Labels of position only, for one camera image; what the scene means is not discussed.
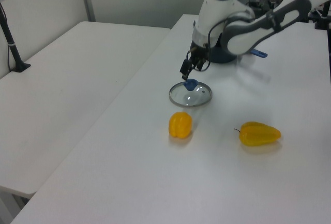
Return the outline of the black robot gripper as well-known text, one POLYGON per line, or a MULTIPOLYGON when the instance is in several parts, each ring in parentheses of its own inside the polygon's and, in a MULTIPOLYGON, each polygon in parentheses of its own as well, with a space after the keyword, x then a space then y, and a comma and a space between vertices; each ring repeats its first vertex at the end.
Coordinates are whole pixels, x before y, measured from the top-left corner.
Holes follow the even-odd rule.
POLYGON ((202 71, 203 65, 209 60, 209 45, 201 47, 192 41, 187 57, 180 68, 183 80, 188 80, 194 65, 195 70, 202 71))

